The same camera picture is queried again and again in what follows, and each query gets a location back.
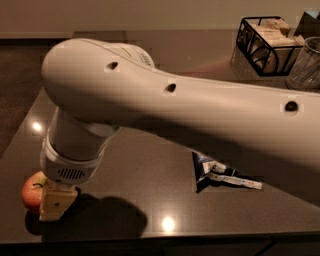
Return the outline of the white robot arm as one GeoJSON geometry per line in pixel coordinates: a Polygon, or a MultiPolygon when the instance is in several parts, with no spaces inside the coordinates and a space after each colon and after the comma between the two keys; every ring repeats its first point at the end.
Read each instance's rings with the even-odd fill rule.
{"type": "Polygon", "coordinates": [[[59,219],[122,128],[152,133],[312,204],[320,200],[320,96],[178,76],[155,68],[143,49],[70,39],[42,70],[56,111],[42,144],[50,182],[43,221],[59,219]]]}

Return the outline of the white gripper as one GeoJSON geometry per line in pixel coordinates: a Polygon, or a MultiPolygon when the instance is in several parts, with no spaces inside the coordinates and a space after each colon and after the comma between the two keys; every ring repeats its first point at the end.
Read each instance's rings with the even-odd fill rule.
{"type": "Polygon", "coordinates": [[[42,188],[40,221],[62,217],[77,198],[74,185],[91,178],[104,149],[120,131],[117,126],[77,120],[56,108],[40,153],[42,171],[50,179],[42,188]]]}

